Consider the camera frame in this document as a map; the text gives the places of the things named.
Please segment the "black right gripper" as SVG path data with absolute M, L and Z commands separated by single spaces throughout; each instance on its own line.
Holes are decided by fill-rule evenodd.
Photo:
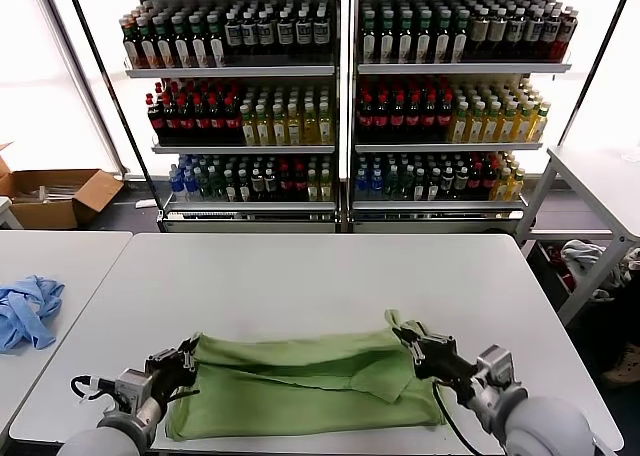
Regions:
M 436 378 L 455 392 L 470 392 L 477 367 L 458 355 L 455 339 L 429 330 L 422 322 L 409 320 L 392 332 L 409 350 L 418 379 Z

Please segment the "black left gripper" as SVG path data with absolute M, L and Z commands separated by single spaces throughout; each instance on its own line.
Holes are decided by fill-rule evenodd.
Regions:
M 157 402 L 169 402 L 180 388 L 194 385 L 197 375 L 194 354 L 198 342 L 198 338 L 188 338 L 178 350 L 167 348 L 147 358 L 145 372 L 152 377 L 151 396 Z

